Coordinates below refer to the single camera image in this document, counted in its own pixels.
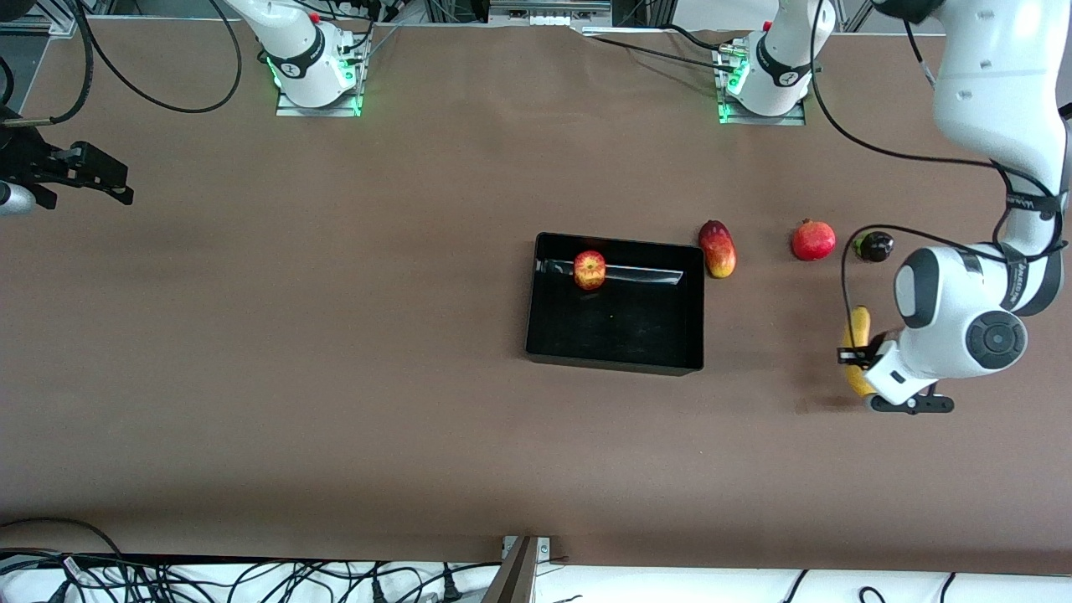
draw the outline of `black tray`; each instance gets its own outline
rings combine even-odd
[[[607,260],[595,291],[574,258]],[[703,368],[703,252],[697,247],[540,233],[525,351],[534,362],[685,374]]]

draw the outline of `red apple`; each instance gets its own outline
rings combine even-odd
[[[736,267],[736,248],[733,247],[733,238],[726,224],[709,220],[700,229],[700,248],[703,249],[711,276],[724,279],[733,274],[733,268]]]
[[[837,247],[834,229],[825,222],[804,220],[793,233],[793,255],[798,260],[812,262],[822,260]]]
[[[584,291],[594,291],[607,280],[607,261],[598,251],[582,251],[574,259],[574,282]]]

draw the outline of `banana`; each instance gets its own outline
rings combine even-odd
[[[852,309],[851,333],[857,336],[855,341],[851,341],[849,325],[845,325],[845,337],[842,339],[842,345],[846,348],[863,348],[867,344],[867,340],[870,338],[870,312],[867,311],[865,306],[857,306]],[[849,382],[852,391],[861,398],[875,393],[875,388],[864,381],[863,369],[858,366],[849,365],[845,367],[845,379]]]

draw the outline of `brown table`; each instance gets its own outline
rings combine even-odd
[[[710,73],[561,28],[408,28],[363,117],[276,118],[240,29],[221,111],[164,112],[99,67],[44,132],[126,162],[134,206],[64,189],[0,221],[4,516],[146,553],[476,559],[528,531],[580,563],[1072,568],[1072,304],[1029,321],[1014,368],[943,383],[951,415],[880,415],[834,363],[837,262],[787,250],[807,217],[986,238],[994,174],[863,150],[812,105],[805,128],[720,126]],[[230,80],[218,23],[96,32],[172,102]],[[822,61],[853,132],[961,153],[903,39],[836,36]],[[80,70],[53,44],[27,113],[65,108]],[[703,371],[524,357],[537,233],[688,244],[712,218],[740,262],[706,285]],[[851,269],[877,328],[899,324],[895,264]]]

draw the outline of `dark round fruit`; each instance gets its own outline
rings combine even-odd
[[[864,262],[884,262],[893,253],[893,237],[882,231],[873,231],[854,240],[852,247]]]

